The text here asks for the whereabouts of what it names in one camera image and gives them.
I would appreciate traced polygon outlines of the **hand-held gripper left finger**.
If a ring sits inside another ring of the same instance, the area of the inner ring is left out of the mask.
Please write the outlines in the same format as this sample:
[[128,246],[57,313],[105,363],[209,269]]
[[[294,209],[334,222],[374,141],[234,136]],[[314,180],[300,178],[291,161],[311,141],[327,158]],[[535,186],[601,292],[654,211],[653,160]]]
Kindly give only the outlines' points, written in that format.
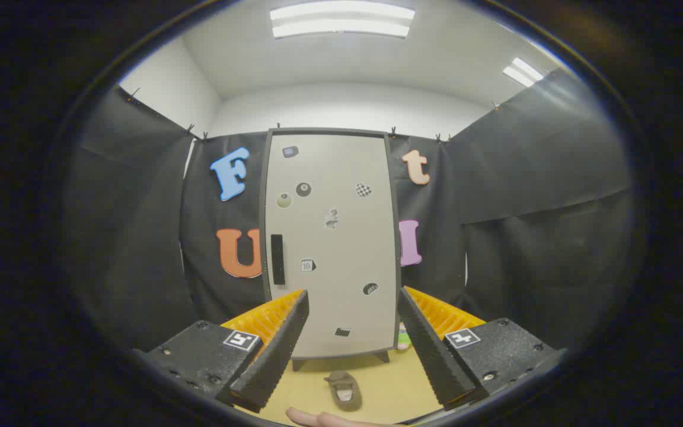
[[296,290],[224,324],[199,320],[136,356],[163,381],[207,406],[258,413],[279,384],[309,316]]

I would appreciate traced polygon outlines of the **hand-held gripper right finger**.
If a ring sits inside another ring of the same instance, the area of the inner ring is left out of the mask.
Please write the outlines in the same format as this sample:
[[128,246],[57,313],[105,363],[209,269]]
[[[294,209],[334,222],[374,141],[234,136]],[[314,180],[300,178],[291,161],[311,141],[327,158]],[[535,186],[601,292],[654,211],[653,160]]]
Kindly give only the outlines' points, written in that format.
[[545,375],[567,353],[508,318],[483,321],[408,286],[400,290],[398,314],[447,410]]

